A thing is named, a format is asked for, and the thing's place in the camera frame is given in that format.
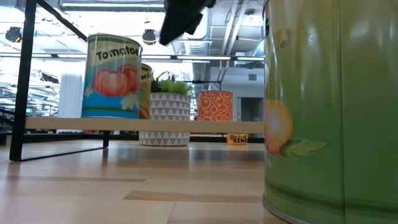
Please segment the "black metal shelf frame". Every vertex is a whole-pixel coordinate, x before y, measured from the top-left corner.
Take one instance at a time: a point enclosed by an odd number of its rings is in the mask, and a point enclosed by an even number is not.
[[[29,78],[30,78],[30,65],[32,61],[32,49],[35,27],[35,14],[36,6],[40,5],[46,11],[55,16],[63,25],[73,31],[79,38],[87,41],[87,37],[80,32],[73,24],[63,18],[53,7],[47,4],[44,0],[28,0],[25,6],[25,21],[24,32],[22,34],[22,48],[21,48],[21,61],[19,64],[19,76],[16,96],[16,107],[14,114],[14,122],[12,125],[12,139],[10,147],[9,159],[15,162],[30,161],[34,159],[43,159],[54,156],[63,156],[78,152],[86,152],[97,149],[104,149],[109,146],[109,131],[103,134],[103,147],[94,149],[85,149],[71,152],[63,152],[58,154],[51,154],[46,156],[34,156],[22,158],[22,145],[25,131],[27,97],[29,91]]]

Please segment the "orange fruit illustration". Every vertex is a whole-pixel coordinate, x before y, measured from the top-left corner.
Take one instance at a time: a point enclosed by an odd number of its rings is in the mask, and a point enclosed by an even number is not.
[[[266,100],[264,124],[267,150],[276,155],[292,135],[293,119],[288,107],[279,100]]]

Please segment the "white geometric pot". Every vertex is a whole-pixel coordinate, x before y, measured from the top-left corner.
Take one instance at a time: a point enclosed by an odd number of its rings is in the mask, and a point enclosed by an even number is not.
[[[150,119],[190,120],[189,96],[176,93],[150,94]],[[190,133],[175,131],[140,131],[139,144],[145,146],[186,146]]]

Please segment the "green plant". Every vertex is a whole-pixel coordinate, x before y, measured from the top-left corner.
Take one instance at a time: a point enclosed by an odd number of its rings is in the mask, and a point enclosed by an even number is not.
[[[164,75],[166,72],[163,72],[156,79],[153,79],[151,92],[153,93],[177,93],[181,95],[188,95],[192,90],[192,86],[188,86],[185,82],[175,81],[174,76],[169,76],[166,80],[159,80],[159,78]]]

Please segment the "white shelf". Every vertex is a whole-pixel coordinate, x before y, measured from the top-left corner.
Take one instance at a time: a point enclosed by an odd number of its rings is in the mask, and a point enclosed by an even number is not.
[[[263,122],[163,121],[119,118],[27,118],[26,129],[185,131],[194,133],[264,133]]]

